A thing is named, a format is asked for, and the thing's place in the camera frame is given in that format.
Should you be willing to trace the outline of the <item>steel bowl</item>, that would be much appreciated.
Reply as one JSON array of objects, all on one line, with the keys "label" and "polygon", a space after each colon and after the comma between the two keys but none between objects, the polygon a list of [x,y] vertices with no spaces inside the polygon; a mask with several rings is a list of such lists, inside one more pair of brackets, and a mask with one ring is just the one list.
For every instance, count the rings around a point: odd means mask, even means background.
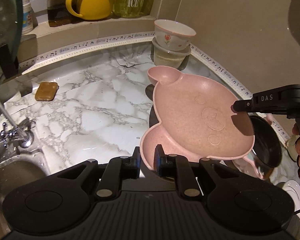
[{"label": "steel bowl", "polygon": [[280,141],[268,122],[257,115],[251,115],[255,142],[252,150],[243,158],[233,160],[234,166],[249,176],[269,180],[274,168],[282,160]]}]

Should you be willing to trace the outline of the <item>pink bear-shaped plate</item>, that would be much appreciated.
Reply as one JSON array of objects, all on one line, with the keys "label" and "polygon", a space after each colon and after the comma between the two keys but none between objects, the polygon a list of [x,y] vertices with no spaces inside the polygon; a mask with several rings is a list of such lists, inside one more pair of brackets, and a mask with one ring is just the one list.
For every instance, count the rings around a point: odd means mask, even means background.
[{"label": "pink bear-shaped plate", "polygon": [[149,68],[147,75],[154,86],[158,119],[140,142],[142,160],[150,171],[157,170],[157,145],[166,154],[192,162],[241,159],[252,150],[255,136],[249,115],[233,111],[237,97],[224,85],[168,66]]}]

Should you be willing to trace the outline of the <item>clear plastic lidded container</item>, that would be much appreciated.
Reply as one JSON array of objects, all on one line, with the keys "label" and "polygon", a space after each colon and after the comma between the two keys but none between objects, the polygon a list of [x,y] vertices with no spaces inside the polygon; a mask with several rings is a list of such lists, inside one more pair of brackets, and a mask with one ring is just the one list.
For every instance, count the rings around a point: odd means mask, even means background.
[{"label": "clear plastic lidded container", "polygon": [[172,51],[160,46],[154,37],[153,44],[153,62],[156,66],[169,66],[178,69],[187,56],[191,54],[190,46],[180,51]]}]

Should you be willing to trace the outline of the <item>white plate at right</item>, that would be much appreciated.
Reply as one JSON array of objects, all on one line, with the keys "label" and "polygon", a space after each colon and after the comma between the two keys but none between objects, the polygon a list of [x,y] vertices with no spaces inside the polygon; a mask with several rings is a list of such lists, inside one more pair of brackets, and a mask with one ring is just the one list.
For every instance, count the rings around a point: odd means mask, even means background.
[{"label": "white plate at right", "polygon": [[286,191],[292,198],[295,211],[300,210],[300,185],[295,180],[288,180],[286,182],[280,182],[277,186]]}]

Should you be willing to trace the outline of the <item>white floral ceramic bowl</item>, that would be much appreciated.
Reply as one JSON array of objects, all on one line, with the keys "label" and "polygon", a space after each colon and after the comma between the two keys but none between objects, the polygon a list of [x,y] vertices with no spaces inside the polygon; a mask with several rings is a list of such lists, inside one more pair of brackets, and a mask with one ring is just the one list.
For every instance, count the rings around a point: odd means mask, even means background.
[{"label": "white floral ceramic bowl", "polygon": [[172,51],[184,50],[197,34],[185,24],[163,19],[154,21],[154,31],[158,45]]}]

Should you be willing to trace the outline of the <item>chrome sink faucet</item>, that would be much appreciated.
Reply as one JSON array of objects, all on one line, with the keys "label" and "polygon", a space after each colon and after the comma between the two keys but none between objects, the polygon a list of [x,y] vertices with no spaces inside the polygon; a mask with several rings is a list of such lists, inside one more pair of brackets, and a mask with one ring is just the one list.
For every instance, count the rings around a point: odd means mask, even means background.
[{"label": "chrome sink faucet", "polygon": [[2,123],[0,139],[4,143],[4,146],[8,148],[8,142],[16,142],[21,148],[29,148],[32,146],[35,139],[33,129],[36,126],[36,122],[26,118],[20,124],[17,124],[0,101],[0,116],[1,115],[5,117],[11,126],[11,129],[8,129],[7,124],[5,122]]}]

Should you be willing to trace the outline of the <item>brown soap bar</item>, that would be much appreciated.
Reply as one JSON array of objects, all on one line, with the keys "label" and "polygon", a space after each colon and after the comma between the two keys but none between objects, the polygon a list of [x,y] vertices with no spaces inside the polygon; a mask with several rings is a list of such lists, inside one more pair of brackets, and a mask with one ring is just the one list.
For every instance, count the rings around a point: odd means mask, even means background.
[{"label": "brown soap bar", "polygon": [[52,101],[59,86],[56,82],[42,82],[34,96],[36,101]]}]

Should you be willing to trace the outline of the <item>stainless steel sink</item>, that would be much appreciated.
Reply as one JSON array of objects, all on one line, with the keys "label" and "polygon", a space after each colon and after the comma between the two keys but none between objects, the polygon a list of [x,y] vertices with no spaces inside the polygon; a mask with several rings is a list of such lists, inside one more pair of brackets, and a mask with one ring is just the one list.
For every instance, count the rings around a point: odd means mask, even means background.
[{"label": "stainless steel sink", "polygon": [[10,232],[2,213],[4,198],[14,189],[50,174],[41,148],[24,149],[0,139],[0,239]]}]

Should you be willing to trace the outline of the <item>yellow mug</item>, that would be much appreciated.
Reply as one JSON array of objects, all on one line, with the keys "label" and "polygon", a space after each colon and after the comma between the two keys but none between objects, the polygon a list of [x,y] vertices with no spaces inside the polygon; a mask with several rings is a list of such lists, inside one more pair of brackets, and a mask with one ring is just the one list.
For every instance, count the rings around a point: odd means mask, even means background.
[{"label": "yellow mug", "polygon": [[65,0],[68,12],[86,21],[96,21],[111,15],[113,0]]}]

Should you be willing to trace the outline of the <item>dark glass jar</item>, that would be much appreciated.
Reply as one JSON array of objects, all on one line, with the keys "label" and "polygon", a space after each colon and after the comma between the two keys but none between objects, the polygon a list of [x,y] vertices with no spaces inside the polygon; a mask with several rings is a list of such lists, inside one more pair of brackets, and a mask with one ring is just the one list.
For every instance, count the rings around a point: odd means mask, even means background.
[{"label": "dark glass jar", "polygon": [[47,16],[50,27],[73,23],[75,17],[68,12],[66,0],[47,0]]}]

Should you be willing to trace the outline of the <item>small white plastic bottle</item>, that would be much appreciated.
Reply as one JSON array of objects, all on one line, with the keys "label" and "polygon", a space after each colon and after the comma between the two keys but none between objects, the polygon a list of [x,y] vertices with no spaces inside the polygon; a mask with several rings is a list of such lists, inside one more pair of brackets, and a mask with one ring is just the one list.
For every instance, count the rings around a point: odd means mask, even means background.
[{"label": "small white plastic bottle", "polygon": [[22,35],[29,33],[33,29],[32,7],[30,0],[22,0],[23,2],[23,26]]}]

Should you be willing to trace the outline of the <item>metal colander with green rim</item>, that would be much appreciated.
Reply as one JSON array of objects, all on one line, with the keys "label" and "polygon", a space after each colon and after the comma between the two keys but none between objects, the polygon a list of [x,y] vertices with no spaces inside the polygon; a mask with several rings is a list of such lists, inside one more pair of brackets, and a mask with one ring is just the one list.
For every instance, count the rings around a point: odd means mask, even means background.
[{"label": "metal colander with green rim", "polygon": [[0,0],[0,85],[18,73],[22,21],[22,0]]}]

